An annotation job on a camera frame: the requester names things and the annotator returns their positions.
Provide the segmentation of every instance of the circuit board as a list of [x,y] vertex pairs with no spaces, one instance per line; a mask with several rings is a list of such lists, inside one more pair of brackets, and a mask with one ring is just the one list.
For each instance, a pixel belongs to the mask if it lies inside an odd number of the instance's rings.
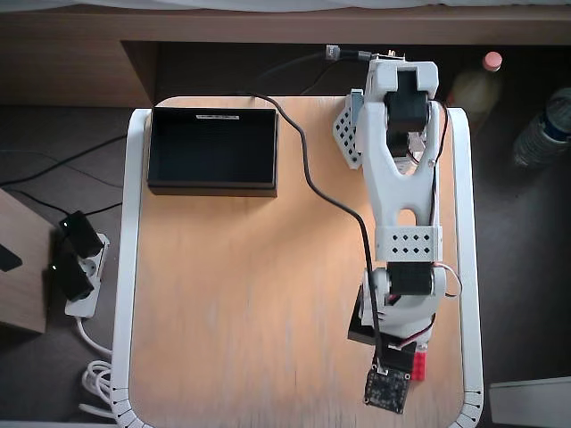
[[368,371],[364,403],[402,414],[404,401],[409,391],[410,375],[400,370],[387,368],[378,373],[376,368]]

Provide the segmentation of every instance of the wire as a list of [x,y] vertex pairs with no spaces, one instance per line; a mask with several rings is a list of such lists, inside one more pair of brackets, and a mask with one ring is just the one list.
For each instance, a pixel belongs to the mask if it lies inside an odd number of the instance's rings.
[[410,149],[407,149],[407,156],[409,156],[412,163],[414,163],[415,165],[418,165],[418,160],[417,160],[417,158],[414,157],[414,153],[411,152]]
[[26,181],[33,180],[34,178],[41,177],[44,174],[47,174],[48,172],[53,171],[56,168],[59,168],[61,165],[64,165],[64,164],[71,162],[71,161],[74,161],[77,158],[80,158],[81,156],[85,156],[86,154],[94,152],[95,150],[99,150],[102,147],[105,147],[106,145],[115,143],[115,142],[122,140],[123,138],[126,138],[126,137],[127,137],[127,135],[115,136],[114,138],[111,138],[110,140],[104,141],[98,145],[95,145],[89,149],[86,149],[83,152],[79,152],[77,154],[74,154],[73,156],[70,156],[69,158],[65,158],[63,160],[60,160],[57,163],[55,163],[54,165],[52,165],[51,167],[48,167],[46,169],[42,169],[41,171],[38,171],[37,173],[32,174],[31,176],[27,176],[27,177],[23,177],[23,178],[16,178],[14,180],[8,180],[8,181],[1,182],[0,187],[4,186],[4,185],[17,185],[19,183],[24,183]]
[[[69,215],[70,215],[70,213],[69,213],[68,211],[64,210],[63,208],[58,207],[58,206],[55,206],[55,205],[53,205],[53,204],[51,204],[51,203],[47,203],[47,202],[44,202],[44,201],[40,201],[36,196],[32,196],[31,194],[29,194],[28,192],[24,192],[23,190],[12,189],[12,188],[6,188],[5,191],[23,194],[23,195],[26,196],[27,198],[31,199],[32,201],[34,201],[34,202],[36,202],[36,203],[39,203],[40,205],[44,205],[45,207],[51,208],[52,210],[58,210],[58,211],[60,211],[61,213],[65,214],[66,216],[69,216]],[[93,216],[93,215],[95,215],[95,214],[99,214],[100,212],[104,212],[104,211],[107,211],[107,210],[112,210],[113,208],[119,207],[119,206],[122,205],[122,204],[123,204],[123,202],[117,202],[117,203],[114,203],[113,205],[109,205],[108,207],[104,207],[104,208],[101,208],[101,209],[99,209],[99,210],[93,210],[93,211],[89,211],[89,212],[87,212],[87,213],[84,213],[84,216],[86,216],[86,217],[87,217],[87,216]]]
[[310,53],[309,55],[300,56],[300,57],[294,58],[290,61],[282,62],[281,64],[278,64],[274,67],[271,67],[270,69],[267,69],[266,71],[261,73],[258,77],[254,78],[253,83],[258,81],[258,80],[262,80],[262,79],[266,78],[267,76],[269,76],[270,74],[277,73],[283,69],[287,69],[287,68],[292,67],[296,64],[315,60],[318,58],[325,59],[325,54],[323,52]]
[[458,293],[456,293],[456,294],[445,293],[445,296],[446,297],[458,297],[458,296],[460,296],[462,294],[462,292],[464,291],[464,285],[462,285],[462,281],[460,281],[460,277],[458,276],[456,271],[454,269],[452,269],[450,266],[448,266],[444,263],[438,262],[438,261],[433,263],[432,266],[437,267],[437,268],[438,267],[443,268],[443,269],[447,270],[448,272],[450,272],[452,274],[452,276],[454,276],[454,279],[456,280],[456,283],[459,286],[459,292]]
[[117,203],[114,203],[113,205],[110,205],[110,206],[108,206],[108,207],[101,208],[100,210],[95,210],[95,211],[86,212],[86,213],[84,213],[84,216],[86,216],[86,217],[87,217],[87,216],[93,216],[93,215],[95,215],[95,214],[99,214],[100,212],[112,210],[113,208],[119,207],[119,206],[122,205],[122,204],[123,204],[123,202],[117,202]]
[[111,350],[108,350],[107,348],[105,348],[104,346],[101,346],[99,343],[95,343],[86,333],[85,329],[83,328],[83,323],[81,322],[81,318],[80,317],[75,317],[75,322],[76,325],[78,326],[78,330],[79,330],[79,334],[81,335],[81,337],[83,338],[84,341],[87,342],[87,344],[89,346],[91,346],[93,349],[98,350],[99,352],[101,352],[104,355],[111,355],[112,352]]
[[81,403],[79,405],[79,410],[83,410],[86,413],[90,413],[91,415],[96,415],[100,417],[107,417],[109,419],[115,419],[113,413],[108,412],[107,410],[103,410],[102,408],[90,406],[88,404]]
[[434,209],[434,206],[436,205],[436,165],[438,164],[438,161],[440,160],[440,156],[443,154],[443,150],[444,150],[444,140],[446,138],[446,131],[448,130],[448,110],[446,108],[446,104],[443,103],[442,101],[438,101],[438,100],[433,100],[436,101],[437,103],[439,103],[442,108],[444,109],[444,127],[443,127],[443,134],[440,137],[440,146],[438,147],[438,154],[436,155],[436,157],[434,158],[434,172],[432,175],[432,205],[430,206],[430,224],[433,225],[434,224],[434,216],[436,213],[436,210]]
[[434,159],[434,167],[436,168],[436,163],[438,163],[438,160],[440,159],[440,157],[443,154],[443,150],[444,150],[444,139],[446,137],[446,130],[448,129],[448,107],[446,106],[446,103],[439,101],[439,100],[434,100],[437,103],[440,104],[440,106],[443,108],[444,110],[444,127],[443,127],[443,134],[440,138],[440,147],[438,148],[438,154],[436,155],[436,159]]
[[436,314],[434,313],[432,315],[432,318],[430,319],[430,324],[428,326],[426,326],[425,328],[423,328],[419,332],[412,334],[411,336],[407,337],[406,339],[402,339],[402,341],[397,345],[397,348],[403,348],[403,347],[413,343],[418,337],[420,337],[421,335],[423,335],[424,333],[426,333],[428,330],[430,330],[432,328],[435,320],[436,320]]
[[[346,205],[343,205],[339,201],[336,201],[331,196],[326,195],[315,186],[313,180],[311,179],[310,165],[307,154],[307,139],[302,127],[300,127],[293,119],[291,119],[286,114],[282,106],[273,98],[270,98],[269,96],[266,95],[255,94],[252,92],[245,92],[245,94],[253,96],[255,98],[260,98],[261,100],[265,100],[268,103],[272,103],[276,107],[277,111],[279,111],[279,114],[282,116],[282,118],[284,118],[284,120],[299,133],[300,138],[302,140],[303,175],[305,176],[305,181],[307,182],[308,186],[321,199],[331,203],[332,205],[336,206],[338,209],[345,211],[347,214],[355,218],[355,220],[357,220],[357,222],[359,223],[360,233],[363,240],[363,250],[365,251],[365,263],[367,265],[367,277],[368,277],[369,294],[371,299],[371,309],[373,314],[378,313],[376,287],[373,277],[373,264],[371,262],[371,251],[368,243],[367,227],[365,225],[365,222],[363,221],[363,218],[356,211],[352,210]],[[378,317],[373,317],[373,330],[375,332],[375,344],[376,344],[375,355],[380,365],[380,358],[382,353],[382,339],[379,329]]]
[[19,194],[23,194],[24,196],[26,196],[28,199],[31,199],[32,201],[39,203],[40,205],[44,205],[47,208],[51,208],[52,210],[58,210],[61,213],[65,214],[66,216],[69,216],[70,213],[66,210],[64,210],[63,208],[57,207],[55,205],[52,205],[51,203],[47,203],[44,201],[40,201],[37,197],[32,196],[31,194],[29,194],[28,192],[24,192],[23,190],[18,190],[18,189],[5,189],[8,192],[14,192],[14,193],[19,193]]
[[[86,343],[95,350],[98,350],[102,354],[110,357],[112,355],[111,350],[108,350],[104,346],[101,346],[99,343],[94,342],[87,335],[85,329],[83,328],[81,317],[74,318],[78,327],[79,334],[83,340],[86,341]],[[86,389],[86,391],[96,395],[105,403],[107,403],[107,405],[111,405],[111,379],[109,379],[111,376],[111,368],[111,363],[97,359],[87,365],[85,372],[83,372],[83,375],[81,376],[81,384]],[[90,406],[88,404],[79,404],[79,409],[90,413],[91,415],[107,417],[110,419],[115,418],[111,412],[99,407]]]
[[[60,160],[55,158],[54,156],[51,156],[47,153],[44,152],[37,152],[35,150],[19,150],[19,149],[0,149],[0,153],[27,153],[27,154],[36,154],[37,156],[42,156],[46,159],[49,159],[50,161],[54,161],[54,162],[59,162]],[[76,172],[78,172],[79,174],[83,174],[86,177],[90,177],[93,178],[94,180],[98,181],[99,183],[102,183],[104,185],[108,185],[110,187],[116,187],[118,189],[122,189],[123,186],[122,185],[116,185],[114,183],[111,183],[109,181],[103,180],[102,178],[96,177],[93,174],[90,174],[89,172],[83,171],[81,169],[75,168],[71,165],[63,165],[65,168],[74,170]]]
[[310,85],[306,86],[301,92],[300,95],[306,95],[308,94],[311,90],[313,90],[315,88],[315,86],[317,86],[317,84],[319,83],[319,81],[334,67],[336,66],[336,64],[338,64],[339,62],[342,61],[346,61],[346,58],[340,58],[339,60],[335,61],[335,62],[331,62],[328,65],[326,65],[322,71],[319,72],[319,74],[313,79],[313,83],[311,83]]

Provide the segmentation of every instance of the bottle cap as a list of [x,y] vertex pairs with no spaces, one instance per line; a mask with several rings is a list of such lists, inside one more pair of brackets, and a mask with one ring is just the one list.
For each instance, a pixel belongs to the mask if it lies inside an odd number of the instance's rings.
[[482,65],[488,71],[497,71],[501,67],[501,55],[497,52],[488,52],[482,60]]

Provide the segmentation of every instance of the white power strip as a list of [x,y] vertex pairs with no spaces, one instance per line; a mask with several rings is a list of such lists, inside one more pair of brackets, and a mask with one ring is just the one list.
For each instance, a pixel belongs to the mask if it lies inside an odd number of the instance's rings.
[[97,234],[103,243],[103,248],[94,257],[82,259],[78,257],[78,263],[87,275],[87,279],[93,285],[93,291],[85,299],[76,301],[67,301],[65,304],[65,313],[72,317],[91,318],[95,313],[97,299],[99,298],[99,288],[101,286],[101,275],[103,266],[107,258],[109,249],[109,239],[104,234]]

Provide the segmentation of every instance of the red component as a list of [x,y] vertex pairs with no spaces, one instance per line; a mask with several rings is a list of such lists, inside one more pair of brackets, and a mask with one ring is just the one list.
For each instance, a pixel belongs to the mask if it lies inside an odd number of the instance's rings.
[[426,352],[414,353],[414,366],[410,374],[411,381],[424,381],[426,375]]

